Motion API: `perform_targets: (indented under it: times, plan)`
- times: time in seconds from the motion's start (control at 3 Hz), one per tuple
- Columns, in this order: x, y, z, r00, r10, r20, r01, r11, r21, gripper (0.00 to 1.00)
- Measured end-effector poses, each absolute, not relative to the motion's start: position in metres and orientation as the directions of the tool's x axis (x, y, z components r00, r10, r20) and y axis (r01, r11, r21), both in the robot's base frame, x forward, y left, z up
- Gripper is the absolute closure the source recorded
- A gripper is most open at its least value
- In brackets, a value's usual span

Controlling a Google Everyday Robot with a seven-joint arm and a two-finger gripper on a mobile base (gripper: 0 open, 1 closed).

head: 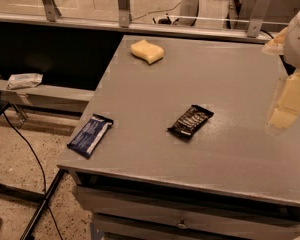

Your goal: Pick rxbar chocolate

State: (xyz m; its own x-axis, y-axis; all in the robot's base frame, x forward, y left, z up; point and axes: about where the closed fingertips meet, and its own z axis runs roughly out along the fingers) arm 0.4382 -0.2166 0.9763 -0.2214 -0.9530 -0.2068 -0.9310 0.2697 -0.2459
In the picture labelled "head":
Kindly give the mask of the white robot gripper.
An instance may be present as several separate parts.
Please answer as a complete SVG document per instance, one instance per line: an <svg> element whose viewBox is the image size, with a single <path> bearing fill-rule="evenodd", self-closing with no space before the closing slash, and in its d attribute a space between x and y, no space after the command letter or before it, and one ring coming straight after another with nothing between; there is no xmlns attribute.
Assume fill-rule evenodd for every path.
<svg viewBox="0 0 300 240"><path fill-rule="evenodd" d="M300 68L300 11L262 48L266 55L283 55L285 61ZM287 129L300 114L300 69L290 75L268 123L277 129Z"/></svg>

